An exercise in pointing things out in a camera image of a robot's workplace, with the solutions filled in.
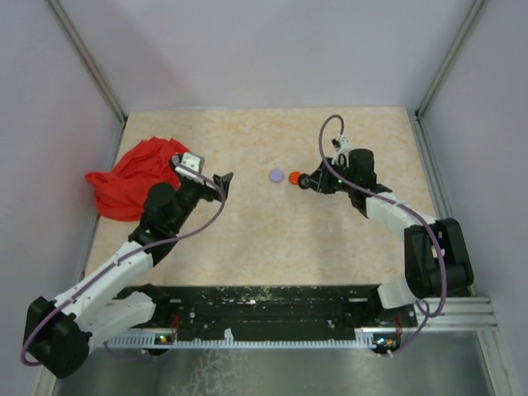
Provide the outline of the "orange round case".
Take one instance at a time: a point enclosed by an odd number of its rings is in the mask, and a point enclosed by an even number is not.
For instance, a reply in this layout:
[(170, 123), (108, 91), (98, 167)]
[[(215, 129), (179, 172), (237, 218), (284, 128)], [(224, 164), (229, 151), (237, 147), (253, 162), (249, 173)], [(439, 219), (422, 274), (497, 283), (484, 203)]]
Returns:
[(301, 172), (292, 172), (289, 175), (289, 182), (292, 185), (298, 185), (299, 184), (299, 178), (300, 178)]

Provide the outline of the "lilac earbud charging case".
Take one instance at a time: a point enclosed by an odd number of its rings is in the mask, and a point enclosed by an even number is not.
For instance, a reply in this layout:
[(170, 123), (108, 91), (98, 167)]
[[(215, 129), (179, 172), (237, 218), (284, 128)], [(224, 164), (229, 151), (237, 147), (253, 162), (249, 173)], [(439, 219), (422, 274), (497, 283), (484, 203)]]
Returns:
[(285, 174), (281, 169), (275, 168), (269, 172), (269, 180), (273, 183), (280, 183), (284, 181)]

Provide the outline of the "black round case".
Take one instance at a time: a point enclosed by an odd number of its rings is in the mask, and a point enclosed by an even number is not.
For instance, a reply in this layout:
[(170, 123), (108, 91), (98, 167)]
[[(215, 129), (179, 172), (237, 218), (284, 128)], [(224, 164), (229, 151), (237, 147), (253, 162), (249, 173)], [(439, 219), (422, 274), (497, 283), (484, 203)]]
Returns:
[(309, 175), (306, 173), (301, 173), (297, 181), (298, 187), (302, 190), (307, 190), (309, 189), (308, 182), (309, 182)]

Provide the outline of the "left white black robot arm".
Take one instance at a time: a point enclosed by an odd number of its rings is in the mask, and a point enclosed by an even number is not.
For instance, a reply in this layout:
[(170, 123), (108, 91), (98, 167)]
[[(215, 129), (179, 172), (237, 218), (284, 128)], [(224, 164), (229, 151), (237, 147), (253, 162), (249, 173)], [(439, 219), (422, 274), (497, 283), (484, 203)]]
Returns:
[(207, 178), (188, 169), (177, 170), (180, 186), (152, 186), (137, 228), (116, 253), (90, 276), (53, 299), (39, 297), (29, 306), (20, 360), (42, 365), (64, 379), (76, 372), (90, 354), (109, 339), (135, 325), (166, 325), (172, 308), (151, 290), (117, 295), (135, 278), (150, 271), (184, 239), (183, 224), (200, 200), (225, 204), (232, 173)]

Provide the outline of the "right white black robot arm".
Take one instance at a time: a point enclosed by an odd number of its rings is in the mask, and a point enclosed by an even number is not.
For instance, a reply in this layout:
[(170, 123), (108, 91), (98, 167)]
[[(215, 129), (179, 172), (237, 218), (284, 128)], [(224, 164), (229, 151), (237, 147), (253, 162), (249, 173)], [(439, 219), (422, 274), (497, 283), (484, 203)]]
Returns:
[(374, 324), (388, 326), (401, 306), (447, 296), (473, 284), (474, 272), (460, 223), (408, 208), (377, 181), (375, 157), (369, 149), (352, 149), (334, 159), (325, 158), (313, 173), (300, 174), (297, 184), (324, 195), (346, 193), (362, 215), (387, 226), (403, 240), (404, 274), (377, 287), (377, 300), (368, 307)]

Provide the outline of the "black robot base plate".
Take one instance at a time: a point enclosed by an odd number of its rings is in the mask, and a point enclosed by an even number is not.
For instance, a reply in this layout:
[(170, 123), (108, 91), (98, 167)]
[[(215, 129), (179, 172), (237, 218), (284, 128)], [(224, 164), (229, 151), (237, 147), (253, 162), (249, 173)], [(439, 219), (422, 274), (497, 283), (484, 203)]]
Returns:
[(412, 305), (382, 309), (375, 285), (147, 286), (158, 303), (143, 328), (179, 341), (352, 341), (360, 328), (412, 328)]

